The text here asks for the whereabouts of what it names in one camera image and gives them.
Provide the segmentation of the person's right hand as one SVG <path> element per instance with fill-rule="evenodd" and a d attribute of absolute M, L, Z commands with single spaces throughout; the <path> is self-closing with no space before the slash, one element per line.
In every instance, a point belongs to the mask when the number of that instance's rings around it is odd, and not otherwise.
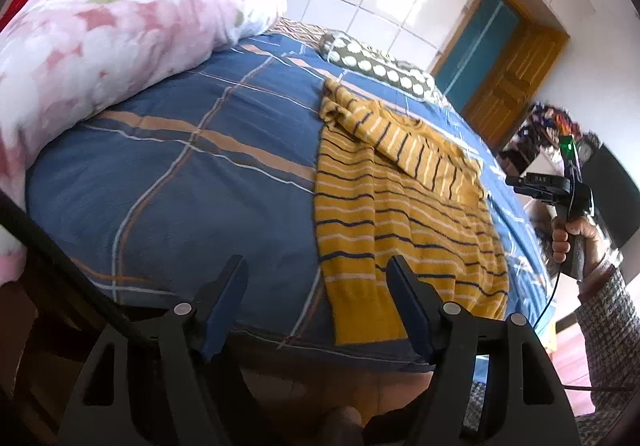
<path fill-rule="evenodd" d="M 578 238 L 584 240 L 582 279 L 586 280 L 608 254 L 608 240 L 590 218 L 576 218 L 570 222 L 555 218 L 552 221 L 552 256 L 555 263 L 562 264 L 567 260 L 573 249 L 570 242 L 576 242 Z"/>

